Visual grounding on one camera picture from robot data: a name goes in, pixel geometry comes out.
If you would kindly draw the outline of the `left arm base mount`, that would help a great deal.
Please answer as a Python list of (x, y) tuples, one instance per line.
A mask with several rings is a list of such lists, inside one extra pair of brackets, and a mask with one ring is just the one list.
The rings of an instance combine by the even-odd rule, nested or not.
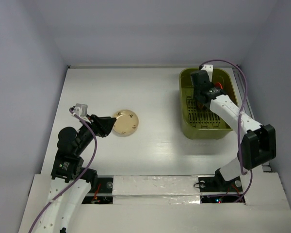
[(97, 185), (85, 196), (82, 204), (112, 204), (113, 176), (98, 176)]

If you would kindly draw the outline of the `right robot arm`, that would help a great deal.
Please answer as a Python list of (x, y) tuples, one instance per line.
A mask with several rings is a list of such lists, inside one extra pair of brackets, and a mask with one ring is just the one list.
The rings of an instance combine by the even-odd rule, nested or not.
[(241, 174), (276, 157), (275, 128), (262, 125), (243, 112), (210, 80), (210, 72), (198, 70), (191, 73), (194, 99), (218, 115), (237, 133), (238, 152), (235, 159), (215, 171), (210, 184), (225, 190)]

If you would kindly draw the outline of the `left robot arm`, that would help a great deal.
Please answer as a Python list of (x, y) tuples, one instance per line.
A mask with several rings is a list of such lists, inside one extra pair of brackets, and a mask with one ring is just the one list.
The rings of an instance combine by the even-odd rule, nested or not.
[(107, 137), (115, 117), (72, 114), (82, 126), (65, 127), (58, 134), (57, 153), (51, 171), (47, 203), (30, 226), (31, 233), (67, 233), (89, 193), (97, 189), (97, 171), (83, 166), (83, 151), (98, 137)]

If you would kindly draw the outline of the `orange plate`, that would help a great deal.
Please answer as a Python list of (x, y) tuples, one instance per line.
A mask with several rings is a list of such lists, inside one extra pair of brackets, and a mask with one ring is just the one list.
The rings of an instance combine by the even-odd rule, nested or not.
[(222, 84), (221, 84), (220, 82), (215, 83), (214, 86), (215, 86), (217, 89), (221, 89), (221, 90), (223, 90), (223, 86), (222, 86)]

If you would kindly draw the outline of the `cream floral plate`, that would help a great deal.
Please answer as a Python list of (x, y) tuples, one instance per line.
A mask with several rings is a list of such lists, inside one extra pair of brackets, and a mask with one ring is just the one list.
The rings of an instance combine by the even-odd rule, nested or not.
[(113, 117), (116, 122), (113, 125), (113, 131), (121, 136), (129, 136), (136, 132), (139, 126), (139, 118), (135, 112), (128, 109), (118, 110)]

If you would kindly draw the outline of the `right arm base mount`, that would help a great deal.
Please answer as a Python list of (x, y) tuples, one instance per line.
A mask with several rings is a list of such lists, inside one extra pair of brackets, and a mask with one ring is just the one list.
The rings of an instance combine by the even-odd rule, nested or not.
[(199, 190), (202, 204), (245, 203), (244, 197), (241, 198), (243, 187), (240, 177), (220, 185), (213, 176), (202, 176), (198, 178), (194, 188)]

